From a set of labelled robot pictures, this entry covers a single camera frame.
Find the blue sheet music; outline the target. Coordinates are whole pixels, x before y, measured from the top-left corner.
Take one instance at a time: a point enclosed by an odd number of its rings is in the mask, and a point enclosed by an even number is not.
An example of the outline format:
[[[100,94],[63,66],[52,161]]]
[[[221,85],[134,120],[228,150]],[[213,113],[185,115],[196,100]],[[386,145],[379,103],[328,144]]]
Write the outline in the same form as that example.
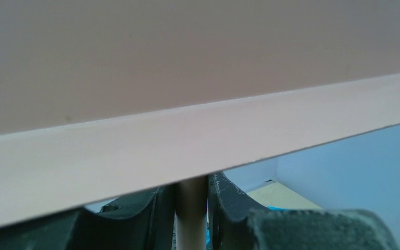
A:
[[[287,210],[285,208],[272,207],[272,206],[267,206],[267,208],[270,209],[270,210]]]

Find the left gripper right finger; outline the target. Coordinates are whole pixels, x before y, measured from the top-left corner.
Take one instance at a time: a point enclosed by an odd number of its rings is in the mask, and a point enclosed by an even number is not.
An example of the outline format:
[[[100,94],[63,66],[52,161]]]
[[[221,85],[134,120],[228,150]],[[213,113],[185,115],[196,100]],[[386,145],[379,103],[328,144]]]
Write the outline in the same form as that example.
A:
[[[211,249],[398,249],[386,224],[362,209],[271,210],[223,172],[208,177]]]

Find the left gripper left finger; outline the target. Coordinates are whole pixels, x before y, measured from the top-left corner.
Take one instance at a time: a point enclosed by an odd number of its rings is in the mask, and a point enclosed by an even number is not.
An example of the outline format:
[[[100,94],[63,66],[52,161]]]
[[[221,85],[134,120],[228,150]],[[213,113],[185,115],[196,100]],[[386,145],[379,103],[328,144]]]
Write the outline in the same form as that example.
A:
[[[171,249],[174,185],[0,228],[0,249]]]

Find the pink music stand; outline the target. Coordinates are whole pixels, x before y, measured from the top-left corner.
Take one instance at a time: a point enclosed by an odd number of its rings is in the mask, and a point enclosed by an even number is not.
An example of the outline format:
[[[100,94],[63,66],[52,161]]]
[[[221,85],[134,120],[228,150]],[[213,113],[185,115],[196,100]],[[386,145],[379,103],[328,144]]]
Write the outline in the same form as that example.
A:
[[[270,158],[400,244],[400,1],[0,1],[0,228]]]

